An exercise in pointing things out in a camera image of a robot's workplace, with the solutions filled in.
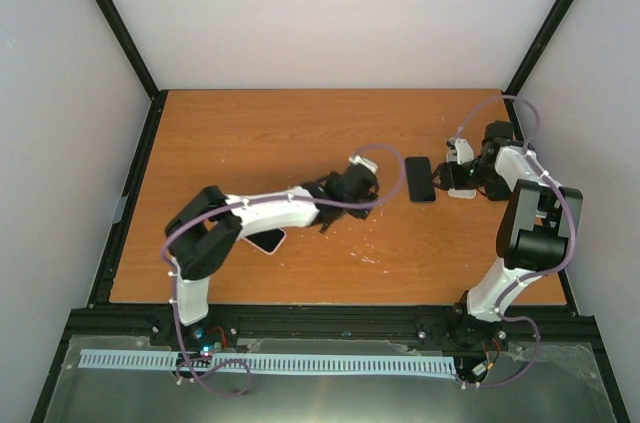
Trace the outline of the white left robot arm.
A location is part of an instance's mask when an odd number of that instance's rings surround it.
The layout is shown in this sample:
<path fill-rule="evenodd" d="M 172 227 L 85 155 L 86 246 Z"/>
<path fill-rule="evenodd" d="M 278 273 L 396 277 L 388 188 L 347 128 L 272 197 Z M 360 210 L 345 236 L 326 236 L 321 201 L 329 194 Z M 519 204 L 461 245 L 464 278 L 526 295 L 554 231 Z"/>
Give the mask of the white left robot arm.
<path fill-rule="evenodd" d="M 171 303 L 178 314 L 174 335 L 190 346 L 206 338 L 209 279 L 237 241 L 289 227 L 324 232 L 345 214 L 365 219 L 378 191 L 377 165 L 360 157 L 342 173 L 281 192 L 238 196 L 202 189 L 165 227 L 163 252 L 173 266 Z"/>

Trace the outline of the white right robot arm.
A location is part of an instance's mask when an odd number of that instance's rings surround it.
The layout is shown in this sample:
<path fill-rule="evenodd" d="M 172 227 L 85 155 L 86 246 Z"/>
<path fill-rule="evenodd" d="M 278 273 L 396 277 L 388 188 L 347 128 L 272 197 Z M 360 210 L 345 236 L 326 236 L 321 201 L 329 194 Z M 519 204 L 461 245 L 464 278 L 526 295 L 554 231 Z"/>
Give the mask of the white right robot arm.
<path fill-rule="evenodd" d="M 445 161 L 432 173 L 434 186 L 455 198 L 484 192 L 507 203 L 496 235 L 496 261 L 463 297 L 465 312 L 494 323 L 532 283 L 563 270 L 573 258 L 583 205 L 580 190 L 558 182 L 513 125 L 495 121 L 475 153 L 458 135 L 447 141 Z"/>

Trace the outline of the blue smartphone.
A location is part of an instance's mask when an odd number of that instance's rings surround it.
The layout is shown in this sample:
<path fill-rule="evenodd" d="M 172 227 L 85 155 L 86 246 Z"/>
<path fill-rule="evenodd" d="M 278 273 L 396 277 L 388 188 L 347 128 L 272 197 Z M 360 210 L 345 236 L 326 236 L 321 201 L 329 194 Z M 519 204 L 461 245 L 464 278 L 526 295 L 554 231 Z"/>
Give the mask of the blue smartphone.
<path fill-rule="evenodd" d="M 409 201 L 432 203 L 436 201 L 431 162 L 426 156 L 411 156 L 404 161 Z"/>

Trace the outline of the pink cased smartphone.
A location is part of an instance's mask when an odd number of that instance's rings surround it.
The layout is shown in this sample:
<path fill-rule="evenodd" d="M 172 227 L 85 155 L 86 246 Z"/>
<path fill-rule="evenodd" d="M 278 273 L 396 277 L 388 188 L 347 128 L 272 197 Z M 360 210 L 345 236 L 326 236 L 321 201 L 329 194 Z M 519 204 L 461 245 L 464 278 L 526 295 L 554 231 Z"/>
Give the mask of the pink cased smartphone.
<path fill-rule="evenodd" d="M 267 254 L 274 254 L 286 239 L 286 232 L 277 228 L 260 233 L 254 233 L 243 238 L 255 249 Z"/>

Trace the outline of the white phone case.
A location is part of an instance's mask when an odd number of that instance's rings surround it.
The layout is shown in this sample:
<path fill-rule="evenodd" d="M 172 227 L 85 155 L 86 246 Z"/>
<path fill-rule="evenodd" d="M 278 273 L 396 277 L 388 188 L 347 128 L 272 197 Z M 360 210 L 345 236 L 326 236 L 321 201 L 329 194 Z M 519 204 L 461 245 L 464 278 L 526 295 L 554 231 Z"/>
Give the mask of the white phone case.
<path fill-rule="evenodd" d="M 447 191 L 447 194 L 451 198 L 474 199 L 477 196 L 477 190 L 451 188 Z"/>

